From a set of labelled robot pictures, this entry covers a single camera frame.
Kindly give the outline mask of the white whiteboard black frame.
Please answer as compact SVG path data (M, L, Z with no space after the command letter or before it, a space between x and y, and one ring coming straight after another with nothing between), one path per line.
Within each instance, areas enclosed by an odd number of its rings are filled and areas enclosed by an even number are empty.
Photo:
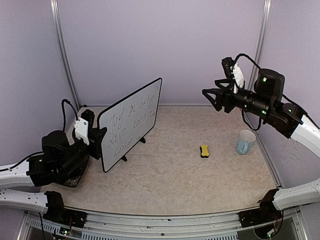
M107 129L101 142L103 172L126 161L126 154L138 142L145 142L145 135L156 124L162 83L159 77L98 114L97 127Z

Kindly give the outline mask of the yellow black whiteboard eraser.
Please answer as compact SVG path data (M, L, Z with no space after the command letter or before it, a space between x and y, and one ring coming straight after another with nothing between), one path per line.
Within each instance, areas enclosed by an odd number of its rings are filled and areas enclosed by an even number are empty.
M208 158L210 156L208 145L203 144L200 146L199 149L200 149L200 157L201 158Z

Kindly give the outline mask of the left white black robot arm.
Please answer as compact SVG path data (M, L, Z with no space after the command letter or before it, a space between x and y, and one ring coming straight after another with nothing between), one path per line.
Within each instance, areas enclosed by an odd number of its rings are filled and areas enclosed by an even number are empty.
M102 155L102 140L107 128L88 131L88 143L75 140L70 144L62 130L55 130L41 140L42 150L18 163L0 168L0 204L40 213L45 220L83 228L87 213L66 208L59 192L25 192L17 187L43 187L59 184L74 188L85 173L90 158Z

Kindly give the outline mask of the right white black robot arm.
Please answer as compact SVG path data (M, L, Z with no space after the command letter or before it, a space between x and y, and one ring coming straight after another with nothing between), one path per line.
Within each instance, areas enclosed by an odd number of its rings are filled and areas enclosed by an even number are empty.
M259 117L261 125L268 124L287 139L301 144L314 155L320 155L320 128L306 111L291 100L282 102L285 77L271 69L261 68L254 90L240 88L234 92L230 78L215 81L216 87L203 89L202 94L217 110L230 113L239 108L243 113ZM317 203L320 200L320 181L291 188L269 190L253 210L239 212L243 228L260 225L283 217L282 211L291 207Z

